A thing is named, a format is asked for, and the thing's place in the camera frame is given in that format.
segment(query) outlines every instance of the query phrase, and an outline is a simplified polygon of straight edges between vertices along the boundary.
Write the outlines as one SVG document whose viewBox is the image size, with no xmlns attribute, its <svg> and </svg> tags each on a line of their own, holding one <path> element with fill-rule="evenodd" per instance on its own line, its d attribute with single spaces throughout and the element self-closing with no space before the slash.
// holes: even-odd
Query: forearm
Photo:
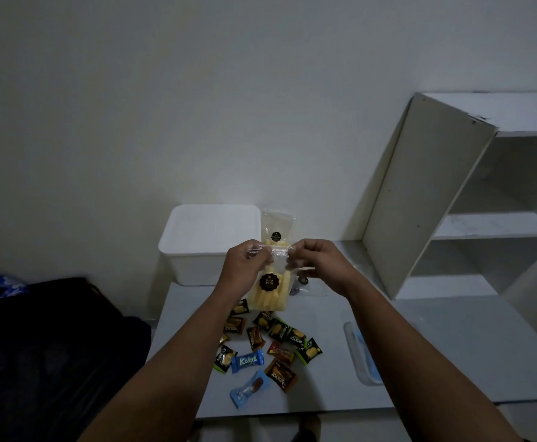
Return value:
<svg viewBox="0 0 537 442">
<path fill-rule="evenodd" d="M 233 295 L 217 287 L 83 433 L 92 440 L 186 440 L 213 368 Z"/>
<path fill-rule="evenodd" d="M 489 399 L 364 278 L 347 297 L 389 395 L 415 440 L 520 440 Z"/>
</svg>

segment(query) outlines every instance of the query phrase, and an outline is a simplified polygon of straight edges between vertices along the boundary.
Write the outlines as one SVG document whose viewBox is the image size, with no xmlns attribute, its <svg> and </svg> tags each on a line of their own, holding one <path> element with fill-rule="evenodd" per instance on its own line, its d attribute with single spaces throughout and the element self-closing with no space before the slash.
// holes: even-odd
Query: white plastic container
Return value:
<svg viewBox="0 0 537 442">
<path fill-rule="evenodd" d="M 181 285 L 215 285 L 225 254 L 260 240 L 260 210 L 250 204 L 182 204 L 170 213 L 158 249 Z"/>
</svg>

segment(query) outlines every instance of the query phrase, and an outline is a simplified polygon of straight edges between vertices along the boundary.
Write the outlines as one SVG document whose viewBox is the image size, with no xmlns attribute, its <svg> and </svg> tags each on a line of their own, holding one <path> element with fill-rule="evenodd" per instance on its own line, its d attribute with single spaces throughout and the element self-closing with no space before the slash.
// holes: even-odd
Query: person's right hand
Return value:
<svg viewBox="0 0 537 442">
<path fill-rule="evenodd" d="M 338 295 L 346 297 L 350 286 L 364 279 L 329 240 L 304 238 L 293 247 L 289 251 L 291 267 L 311 267 L 309 270 L 300 270 L 297 274 L 320 278 Z"/>
</svg>

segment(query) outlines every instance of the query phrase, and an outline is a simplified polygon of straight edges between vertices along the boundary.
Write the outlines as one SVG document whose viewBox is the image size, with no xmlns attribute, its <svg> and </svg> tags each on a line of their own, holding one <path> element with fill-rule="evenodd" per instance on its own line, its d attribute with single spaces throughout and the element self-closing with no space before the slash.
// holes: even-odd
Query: blue wrapper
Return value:
<svg viewBox="0 0 537 442">
<path fill-rule="evenodd" d="M 254 376 L 241 388 L 235 388 L 229 392 L 231 400 L 236 408 L 242 408 L 252 394 L 268 388 L 270 381 L 263 369 L 259 369 Z"/>
<path fill-rule="evenodd" d="M 262 366 L 264 364 L 264 354 L 262 349 L 251 352 L 248 355 L 235 356 L 232 358 L 232 372 L 236 373 L 240 369 L 254 365 Z"/>
</svg>

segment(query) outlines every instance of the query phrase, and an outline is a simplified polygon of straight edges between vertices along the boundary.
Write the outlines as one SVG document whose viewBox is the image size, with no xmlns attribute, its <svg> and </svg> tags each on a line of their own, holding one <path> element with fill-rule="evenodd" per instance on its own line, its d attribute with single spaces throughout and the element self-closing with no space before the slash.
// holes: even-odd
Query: shelf unit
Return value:
<svg viewBox="0 0 537 442">
<path fill-rule="evenodd" d="M 416 94 L 363 243 L 392 299 L 505 293 L 537 265 L 537 93 Z"/>
</svg>

